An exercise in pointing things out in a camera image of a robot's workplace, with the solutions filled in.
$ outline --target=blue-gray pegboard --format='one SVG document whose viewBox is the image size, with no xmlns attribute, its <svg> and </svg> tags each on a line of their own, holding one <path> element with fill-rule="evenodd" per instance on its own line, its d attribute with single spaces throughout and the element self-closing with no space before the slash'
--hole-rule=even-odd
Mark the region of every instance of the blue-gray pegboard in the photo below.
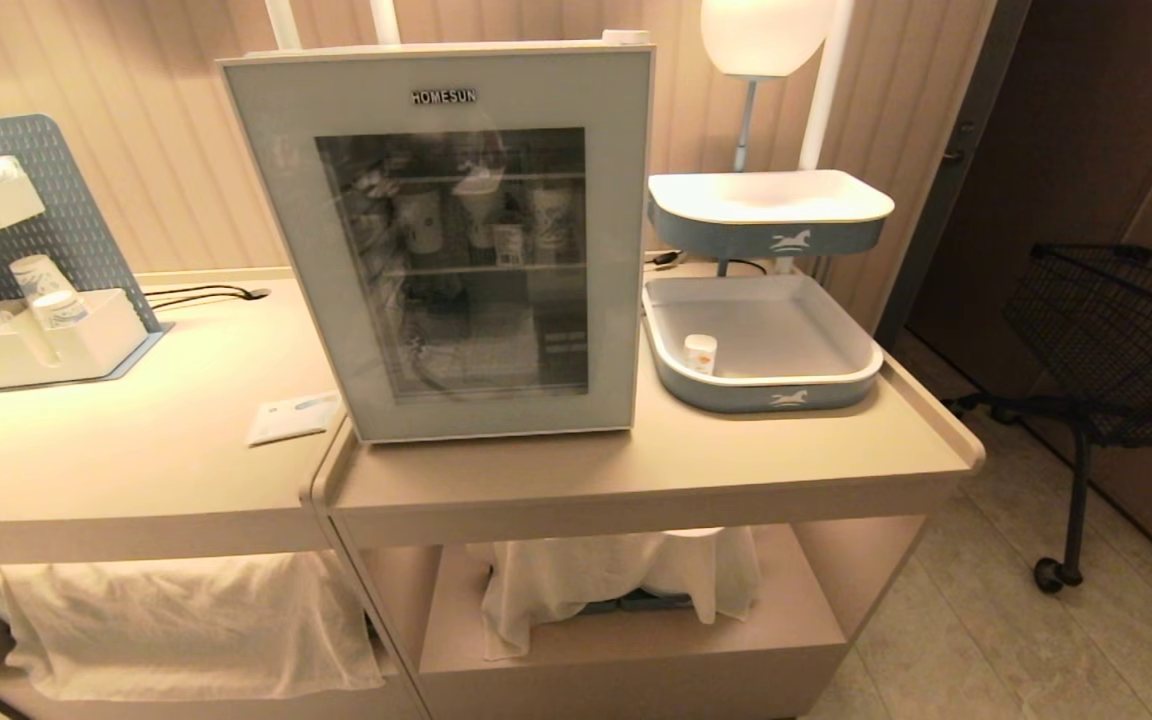
<svg viewBox="0 0 1152 720">
<path fill-rule="evenodd" d="M 8 265 L 26 255 L 44 253 L 78 290 L 123 288 L 146 332 L 161 331 L 55 120 L 47 115 L 0 118 L 0 156 L 20 160 L 46 209 L 40 215 L 0 229 L 0 300 L 20 297 Z"/>
</svg>

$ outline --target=cabinet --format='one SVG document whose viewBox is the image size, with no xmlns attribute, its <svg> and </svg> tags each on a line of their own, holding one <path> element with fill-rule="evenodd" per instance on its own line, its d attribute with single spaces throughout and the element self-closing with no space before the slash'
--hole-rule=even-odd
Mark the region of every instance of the cabinet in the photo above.
<svg viewBox="0 0 1152 720">
<path fill-rule="evenodd" d="M 628 432 L 335 437 L 311 497 L 435 720 L 805 715 L 929 513 L 984 460 L 890 357 L 858 406 L 808 414 L 705 414 L 660 386 L 649 354 L 637 373 Z M 530 655 L 483 660 L 488 568 L 465 543 L 712 525 L 758 525 L 764 588 L 745 623 L 579 616 L 535 628 Z"/>
<path fill-rule="evenodd" d="M 271 293 L 164 311 L 177 325 L 118 381 L 0 392 L 0 564 L 332 547 L 301 501 L 329 437 L 243 439 L 262 402 L 332 388 L 305 301 L 289 273 L 221 279 Z M 420 719 L 379 642 L 384 687 L 273 702 L 52 702 L 10 649 L 0 626 L 0 698 L 33 720 Z"/>
</svg>

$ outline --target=small bottle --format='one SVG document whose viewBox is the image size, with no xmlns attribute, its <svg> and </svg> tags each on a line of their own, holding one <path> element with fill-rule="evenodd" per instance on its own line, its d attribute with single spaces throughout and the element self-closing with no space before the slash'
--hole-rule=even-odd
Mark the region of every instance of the small bottle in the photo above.
<svg viewBox="0 0 1152 720">
<path fill-rule="evenodd" d="M 714 374 L 714 357 L 718 355 L 718 338 L 708 334 L 690 334 L 682 340 L 687 369 L 704 376 Z"/>
<path fill-rule="evenodd" d="M 490 226 L 495 264 L 499 268 L 526 265 L 526 233 L 524 218 L 513 196 L 507 196 L 497 222 Z"/>
</svg>

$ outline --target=white towel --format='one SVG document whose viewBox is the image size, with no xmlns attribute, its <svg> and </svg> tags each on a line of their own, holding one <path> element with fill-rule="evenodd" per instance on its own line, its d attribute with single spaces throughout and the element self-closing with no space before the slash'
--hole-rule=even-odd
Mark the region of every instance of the white towel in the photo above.
<svg viewBox="0 0 1152 720">
<path fill-rule="evenodd" d="M 636 588 L 691 596 L 704 624 L 718 614 L 744 620 L 761 582 L 749 528 L 480 543 L 468 552 L 494 568 L 483 597 L 488 660 L 526 655 L 531 626 Z"/>
<path fill-rule="evenodd" d="M 52 700 L 267 700 L 384 684 L 332 553 L 0 564 L 6 664 Z"/>
</svg>

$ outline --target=lamp shade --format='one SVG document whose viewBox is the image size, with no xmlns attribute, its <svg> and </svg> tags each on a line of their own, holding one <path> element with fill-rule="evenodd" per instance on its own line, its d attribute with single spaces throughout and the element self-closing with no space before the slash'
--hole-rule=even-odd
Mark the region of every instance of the lamp shade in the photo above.
<svg viewBox="0 0 1152 720">
<path fill-rule="evenodd" d="M 785 77 L 814 54 L 835 0 L 704 0 L 705 53 L 728 76 Z"/>
</svg>

